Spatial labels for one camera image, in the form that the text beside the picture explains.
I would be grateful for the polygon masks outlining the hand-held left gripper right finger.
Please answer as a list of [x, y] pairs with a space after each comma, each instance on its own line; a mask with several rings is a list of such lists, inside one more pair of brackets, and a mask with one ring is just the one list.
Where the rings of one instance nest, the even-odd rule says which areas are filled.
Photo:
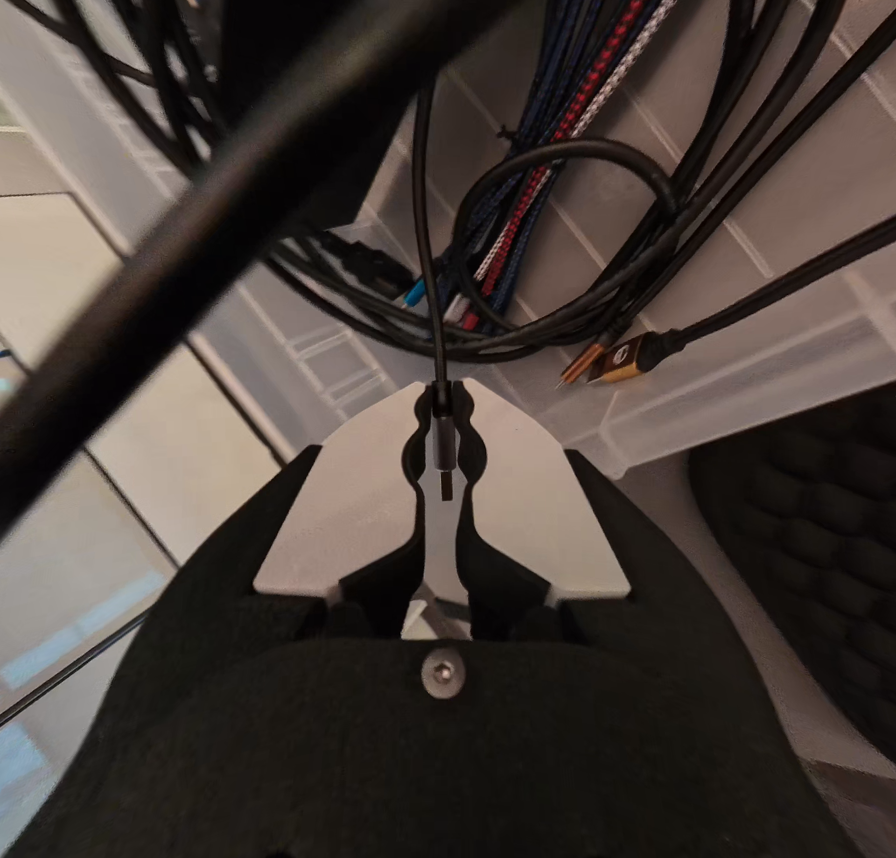
[[622, 570], [561, 444], [540, 423], [474, 379], [456, 383], [458, 463], [466, 480], [457, 569], [473, 595], [504, 564], [497, 597], [526, 588], [547, 605], [622, 599]]

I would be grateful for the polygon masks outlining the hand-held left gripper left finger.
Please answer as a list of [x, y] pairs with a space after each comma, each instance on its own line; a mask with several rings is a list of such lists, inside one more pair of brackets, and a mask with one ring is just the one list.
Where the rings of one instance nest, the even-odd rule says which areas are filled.
[[431, 422], [415, 382], [326, 438], [253, 581], [265, 595], [332, 600], [344, 579], [421, 533]]

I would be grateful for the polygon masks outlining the black USB cable grey plug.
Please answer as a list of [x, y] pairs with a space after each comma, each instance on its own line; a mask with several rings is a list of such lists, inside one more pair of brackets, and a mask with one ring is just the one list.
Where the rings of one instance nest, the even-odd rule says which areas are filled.
[[454, 497], [453, 475], [457, 467], [453, 384], [449, 379], [447, 352], [439, 306], [437, 278], [431, 247], [427, 204], [427, 147], [435, 80], [423, 85], [417, 96], [411, 146], [411, 206], [420, 271], [432, 329], [434, 381], [431, 385], [434, 467], [440, 477], [444, 502]]

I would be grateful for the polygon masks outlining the clear plastic bin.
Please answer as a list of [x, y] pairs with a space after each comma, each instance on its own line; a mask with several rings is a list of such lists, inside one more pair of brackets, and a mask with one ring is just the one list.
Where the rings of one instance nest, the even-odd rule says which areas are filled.
[[[544, 0], [528, 0], [454, 61], [435, 94], [428, 167], [434, 248], [463, 193], [500, 159], [535, 64]], [[592, 124], [666, 169], [684, 158], [721, 59], [727, 0], [679, 0]], [[2, 2], [2, 102], [61, 181], [58, 207], [2, 199], [2, 332], [31, 366], [184, 188], [79, 53]], [[649, 204], [633, 178], [570, 165], [535, 232], [511, 304], [525, 322], [577, 297]], [[633, 329], [685, 328], [894, 213], [894, 48], [733, 210]], [[260, 431], [293, 457], [349, 416], [428, 377], [417, 357], [320, 314], [261, 267], [191, 338]], [[894, 247], [830, 274], [619, 385], [560, 388], [578, 349], [468, 374], [521, 405], [613, 478], [629, 468], [894, 381]]]

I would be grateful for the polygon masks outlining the black mesh wrist rest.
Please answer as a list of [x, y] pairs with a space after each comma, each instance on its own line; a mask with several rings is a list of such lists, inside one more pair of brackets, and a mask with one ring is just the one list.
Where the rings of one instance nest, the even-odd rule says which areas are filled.
[[691, 449], [711, 533], [833, 704], [895, 758], [895, 386]]

